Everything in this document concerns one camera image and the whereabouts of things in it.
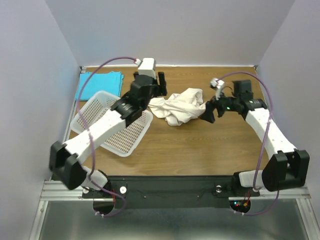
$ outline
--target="gray wall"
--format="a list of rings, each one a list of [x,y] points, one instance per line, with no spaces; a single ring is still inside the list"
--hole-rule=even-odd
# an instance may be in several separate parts
[[[29,239],[79,67],[44,0],[0,1],[0,239]]]
[[[294,0],[46,2],[80,65],[123,55],[248,65],[262,59]]]
[[[320,221],[320,1],[296,0],[259,64],[279,128],[310,154],[307,185]]]

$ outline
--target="black and white robotic arm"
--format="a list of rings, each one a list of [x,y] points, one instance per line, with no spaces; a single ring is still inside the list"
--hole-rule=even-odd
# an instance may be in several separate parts
[[[158,72],[158,84],[155,68],[153,58],[144,58],[138,65],[138,72],[134,73],[130,90],[90,126],[94,149],[141,117],[152,98],[167,95],[165,75]],[[99,190],[88,178],[91,169],[82,166],[92,153],[91,147],[87,130],[64,143],[57,141],[51,146],[49,168],[68,189],[83,186]],[[95,170],[91,179],[101,187],[108,183],[107,176],[100,170]]]
[[[264,101],[253,98],[251,81],[234,81],[233,96],[224,95],[225,83],[222,80],[214,78],[210,86],[216,93],[206,103],[206,110],[201,119],[214,123],[214,109],[217,110],[219,118],[225,112],[237,112],[253,128],[261,141],[270,122],[264,145],[269,162],[264,170],[258,171],[256,187],[265,187],[271,192],[302,187],[307,177],[309,154],[305,150],[298,150],[283,135],[276,123],[269,118],[270,112]],[[240,172],[238,176],[241,186],[253,187],[254,175],[254,170]]]

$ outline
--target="blue towel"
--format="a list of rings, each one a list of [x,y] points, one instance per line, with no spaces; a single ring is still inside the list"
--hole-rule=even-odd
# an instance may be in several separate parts
[[[90,74],[91,72],[80,74],[79,88],[76,91],[75,100],[78,99],[80,90],[85,84],[85,81],[90,76]],[[96,92],[99,91],[106,91],[110,94],[120,97],[123,79],[124,76],[120,71],[111,71],[109,73],[94,74],[85,86],[80,101],[89,100]]]

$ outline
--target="crumpled white towel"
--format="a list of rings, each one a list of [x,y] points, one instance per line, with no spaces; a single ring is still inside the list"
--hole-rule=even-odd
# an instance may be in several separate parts
[[[202,93],[202,89],[188,88],[181,94],[172,94],[168,100],[164,97],[153,98],[149,107],[157,118],[165,118],[170,126],[180,126],[205,112]]]

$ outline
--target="basket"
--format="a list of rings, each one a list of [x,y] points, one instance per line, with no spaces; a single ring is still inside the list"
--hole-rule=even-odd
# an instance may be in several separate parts
[[[92,96],[81,108],[81,113],[89,126],[98,121],[118,99],[120,99],[118,96],[112,95],[106,91],[98,91]],[[138,146],[142,137],[146,134],[152,119],[153,115],[151,112],[148,110],[143,111],[141,117],[127,128],[106,139],[101,147],[121,157],[129,156]],[[77,134],[80,134],[85,130],[84,122],[81,120],[78,113],[71,121],[70,128]]]

